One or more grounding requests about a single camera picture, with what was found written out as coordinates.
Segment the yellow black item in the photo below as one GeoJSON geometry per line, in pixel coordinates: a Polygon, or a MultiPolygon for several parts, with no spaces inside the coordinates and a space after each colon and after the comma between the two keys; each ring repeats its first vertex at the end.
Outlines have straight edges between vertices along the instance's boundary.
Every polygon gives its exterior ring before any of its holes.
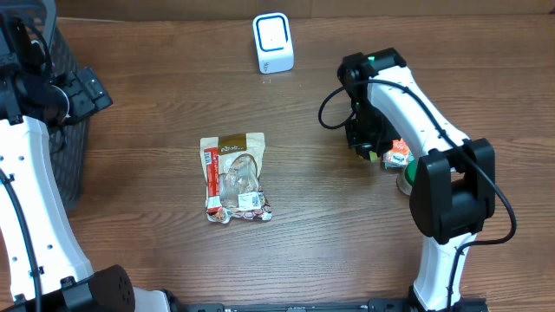
{"type": "Polygon", "coordinates": [[[377,153],[375,152],[370,152],[369,153],[369,158],[371,162],[377,162],[378,161],[378,156],[377,153]]]}

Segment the orange snack packet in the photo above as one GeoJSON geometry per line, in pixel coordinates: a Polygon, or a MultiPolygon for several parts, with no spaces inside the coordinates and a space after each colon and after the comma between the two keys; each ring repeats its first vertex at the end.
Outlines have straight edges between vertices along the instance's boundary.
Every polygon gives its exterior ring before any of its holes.
{"type": "Polygon", "coordinates": [[[383,154],[382,162],[386,169],[406,167],[414,159],[405,140],[394,140],[392,148],[383,154]]]}

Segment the green lid jar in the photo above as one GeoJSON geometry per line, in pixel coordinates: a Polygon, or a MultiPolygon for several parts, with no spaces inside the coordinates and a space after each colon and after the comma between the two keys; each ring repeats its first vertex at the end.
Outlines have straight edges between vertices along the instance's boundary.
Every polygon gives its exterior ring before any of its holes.
{"type": "Polygon", "coordinates": [[[415,173],[417,161],[411,160],[398,174],[396,184],[398,189],[405,195],[410,195],[415,184],[415,173]]]}

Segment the brown snack pouch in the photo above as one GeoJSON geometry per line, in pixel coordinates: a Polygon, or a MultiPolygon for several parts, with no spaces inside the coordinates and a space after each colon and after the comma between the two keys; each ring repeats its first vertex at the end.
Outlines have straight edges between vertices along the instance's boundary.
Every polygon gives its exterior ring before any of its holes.
{"type": "Polygon", "coordinates": [[[260,174],[265,150],[263,133],[237,133],[200,140],[200,160],[206,181],[204,151],[219,150],[219,191],[222,207],[207,219],[227,224],[233,218],[269,221],[272,212],[269,201],[260,185],[260,174]]]}

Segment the red item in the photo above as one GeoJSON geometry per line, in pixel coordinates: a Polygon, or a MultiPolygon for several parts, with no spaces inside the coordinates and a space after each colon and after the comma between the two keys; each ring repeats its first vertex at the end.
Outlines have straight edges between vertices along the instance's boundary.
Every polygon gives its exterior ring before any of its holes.
{"type": "Polygon", "coordinates": [[[207,213],[214,215],[222,207],[219,191],[219,150],[217,147],[207,148],[204,151],[206,163],[207,183],[207,213]]]}

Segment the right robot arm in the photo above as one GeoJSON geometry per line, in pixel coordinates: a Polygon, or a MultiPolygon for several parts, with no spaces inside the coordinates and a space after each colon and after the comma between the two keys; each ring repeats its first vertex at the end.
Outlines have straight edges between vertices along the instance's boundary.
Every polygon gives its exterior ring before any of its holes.
{"type": "Polygon", "coordinates": [[[451,124],[415,83],[393,48],[345,56],[337,77],[351,99],[344,122],[349,147],[364,159],[403,139],[415,163],[397,179],[423,235],[419,273],[406,311],[485,311],[483,299],[460,294],[467,247],[495,210],[494,150],[451,124]]]}

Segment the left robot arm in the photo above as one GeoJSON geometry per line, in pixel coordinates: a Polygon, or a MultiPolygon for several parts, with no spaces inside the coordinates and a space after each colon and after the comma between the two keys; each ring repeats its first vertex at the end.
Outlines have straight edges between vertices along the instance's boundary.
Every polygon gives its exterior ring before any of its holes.
{"type": "Polygon", "coordinates": [[[14,311],[185,310],[165,289],[134,287],[120,265],[93,270],[69,224],[50,133],[111,103],[91,68],[53,74],[31,18],[1,15],[1,231],[14,311]]]}

